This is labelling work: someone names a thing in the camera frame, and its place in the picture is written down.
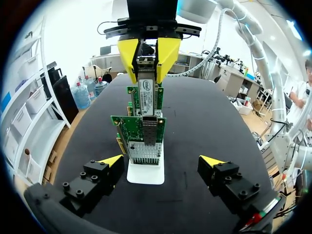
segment green circuit board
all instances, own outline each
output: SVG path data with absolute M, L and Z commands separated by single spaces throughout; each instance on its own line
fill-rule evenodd
M 120 123 L 122 135 L 126 142 L 143 140 L 143 118 L 136 116 L 111 116 L 115 126 Z M 157 118 L 156 143 L 162 143 L 165 131 L 166 118 Z
M 163 99 L 163 95 L 164 95 L 164 88 L 160 87 L 159 85 L 161 85 L 161 84 L 158 84 L 157 87 L 156 87 L 158 89 L 158 92 L 157 92 L 157 109 L 161 110 L 161 108 L 162 108 L 162 99 Z M 140 109 L 140 99 L 139 99 L 138 87 L 137 86 L 128 86 L 127 87 L 127 91 L 128 91 L 129 94 L 131 94 L 132 91 L 133 91 L 134 103 L 132 103 L 132 106 L 135 109 Z

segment computer monitor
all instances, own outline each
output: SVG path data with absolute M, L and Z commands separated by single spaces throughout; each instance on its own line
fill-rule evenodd
M 100 52 L 99 52 L 99 54 L 102 56 L 102 55 L 107 55 L 107 54 L 109 54 L 109 53 L 111 53 L 111 46 L 109 45 L 109 46 L 104 46 L 104 47 L 101 47 L 100 48 Z

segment yellow tip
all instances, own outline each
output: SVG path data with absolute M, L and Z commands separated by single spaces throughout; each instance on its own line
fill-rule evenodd
M 226 162 L 223 162 L 223 161 L 211 158 L 211 157 L 207 157 L 207 156 L 204 156 L 204 155 L 200 155 L 200 157 L 202 157 L 212 167 L 214 165 L 217 165 L 218 163 L 226 163 Z
M 107 159 L 104 159 L 104 160 L 101 160 L 101 161 L 98 161 L 98 162 L 104 162 L 104 163 L 106 163 L 106 164 L 109 164 L 109 167 L 112 167 L 112 165 L 113 165 L 120 157 L 123 157 L 123 155 L 117 155 L 117 156 L 110 157 L 110 158 L 107 158 Z

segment desk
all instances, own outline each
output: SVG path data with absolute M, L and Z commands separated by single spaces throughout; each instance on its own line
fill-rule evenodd
M 54 185 L 71 181 L 89 160 L 119 155 L 110 115 L 126 115 L 128 75 L 114 79 L 76 127 L 59 163 Z M 242 174 L 271 188 L 257 144 L 235 107 L 215 85 L 202 79 L 167 77 L 163 82 L 165 182 L 127 182 L 125 173 L 110 196 L 84 218 L 121 234 L 232 233 L 238 217 L 213 197 L 197 172 L 200 154 L 233 161 Z
M 91 58 L 87 65 L 88 66 L 96 65 L 101 69 L 112 67 L 111 72 L 126 73 L 126 70 L 121 62 L 118 50 L 116 50 L 116 47 L 114 46 L 112 46 L 112 48 L 113 49 L 111 53 Z M 196 65 L 198 65 L 201 61 L 202 61 L 201 55 L 179 51 L 178 59 L 169 72 L 177 74 L 188 71 L 193 67 L 195 67 Z M 189 74 L 189 76 L 199 78 L 201 69 L 202 68 L 197 69 L 195 72 Z
M 248 88 L 247 96 L 251 98 L 251 103 L 255 101 L 258 90 L 261 87 L 257 82 L 244 77 L 237 69 L 221 65 L 221 78 L 216 84 L 227 96 L 237 97 L 242 85 Z

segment cardboard box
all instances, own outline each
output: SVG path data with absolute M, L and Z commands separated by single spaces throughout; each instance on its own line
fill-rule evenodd
M 259 111 L 261 109 L 261 102 L 259 100 L 256 100 L 253 102 L 253 108 L 256 110 L 256 111 Z
M 54 150 L 52 150 L 50 157 L 49 157 L 49 162 L 54 163 L 57 156 L 58 154 Z
M 43 177 L 47 180 L 50 180 L 52 169 L 49 166 L 45 167 Z

